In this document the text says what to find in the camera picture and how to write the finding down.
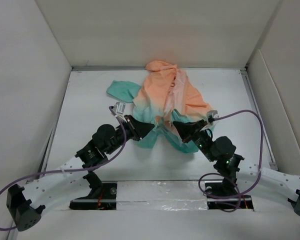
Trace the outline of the orange and teal gradient jacket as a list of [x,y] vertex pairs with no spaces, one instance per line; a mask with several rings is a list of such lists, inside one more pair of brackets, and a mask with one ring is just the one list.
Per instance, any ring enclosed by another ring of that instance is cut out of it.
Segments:
[[143,85],[114,80],[106,92],[113,98],[133,104],[132,116],[155,127],[141,141],[140,148],[152,149],[162,135],[176,150],[193,154],[198,148],[193,142],[183,143],[173,122],[206,120],[212,111],[202,94],[190,83],[185,70],[164,61],[154,60],[146,65],[149,72]]

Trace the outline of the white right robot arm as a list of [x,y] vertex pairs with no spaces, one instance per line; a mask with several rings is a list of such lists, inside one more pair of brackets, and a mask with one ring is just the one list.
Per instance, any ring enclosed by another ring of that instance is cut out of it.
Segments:
[[216,175],[223,178],[221,184],[212,189],[201,188],[203,194],[212,199],[239,199],[261,186],[283,196],[300,216],[300,176],[261,167],[236,154],[236,147],[226,136],[213,139],[211,130],[205,129],[205,120],[197,122],[174,121],[181,140],[192,142],[203,155],[213,162]]

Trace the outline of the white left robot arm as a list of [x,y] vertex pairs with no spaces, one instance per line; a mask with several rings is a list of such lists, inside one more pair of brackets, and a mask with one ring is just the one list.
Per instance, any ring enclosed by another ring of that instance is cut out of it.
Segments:
[[125,115],[118,127],[101,125],[74,157],[57,169],[24,186],[8,188],[6,205],[19,232],[37,224],[48,211],[81,196],[97,198],[103,183],[92,170],[108,162],[108,155],[127,141],[142,140],[154,124]]

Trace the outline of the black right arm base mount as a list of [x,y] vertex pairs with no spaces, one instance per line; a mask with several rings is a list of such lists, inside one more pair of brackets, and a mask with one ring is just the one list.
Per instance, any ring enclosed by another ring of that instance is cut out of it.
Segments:
[[239,198],[220,199],[220,197],[234,196],[238,194],[236,187],[228,180],[207,179],[203,181],[204,190],[209,195],[217,196],[217,198],[207,196],[207,207],[209,210],[221,210],[224,212],[233,212],[234,210],[253,210],[254,205],[250,195],[242,195]]

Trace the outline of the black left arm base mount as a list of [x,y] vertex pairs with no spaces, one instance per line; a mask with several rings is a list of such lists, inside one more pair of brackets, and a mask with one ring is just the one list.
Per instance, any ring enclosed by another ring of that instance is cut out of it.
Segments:
[[92,172],[84,179],[88,181],[90,191],[88,195],[72,200],[69,204],[71,210],[107,211],[117,209],[118,183],[116,181],[102,182]]

